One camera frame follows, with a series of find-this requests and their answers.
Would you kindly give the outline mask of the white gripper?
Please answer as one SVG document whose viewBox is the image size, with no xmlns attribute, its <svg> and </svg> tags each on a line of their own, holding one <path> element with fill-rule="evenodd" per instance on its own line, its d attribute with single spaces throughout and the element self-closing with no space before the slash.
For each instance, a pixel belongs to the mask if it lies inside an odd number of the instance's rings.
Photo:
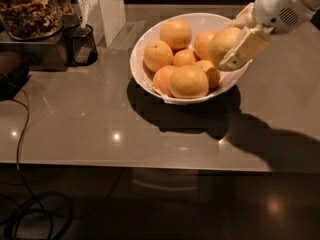
<svg viewBox="0 0 320 240">
<path fill-rule="evenodd" d="M 314 14 L 315 0 L 255 0 L 249 3 L 231 22 L 233 27 L 243 29 L 219 62 L 220 69 L 236 71 L 263 52 L 269 45 L 270 27 L 275 34 L 286 34 L 310 21 Z"/>
</svg>

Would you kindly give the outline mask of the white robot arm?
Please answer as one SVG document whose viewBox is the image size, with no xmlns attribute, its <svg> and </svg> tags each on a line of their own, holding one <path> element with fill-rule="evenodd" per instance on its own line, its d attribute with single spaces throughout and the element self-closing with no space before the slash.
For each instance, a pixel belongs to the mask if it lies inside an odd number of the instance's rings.
<svg viewBox="0 0 320 240">
<path fill-rule="evenodd" d="M 232 21 L 241 32 L 223 59 L 222 71 L 235 71 L 268 47 L 272 35 L 287 34 L 310 21 L 320 0 L 255 0 Z"/>
</svg>

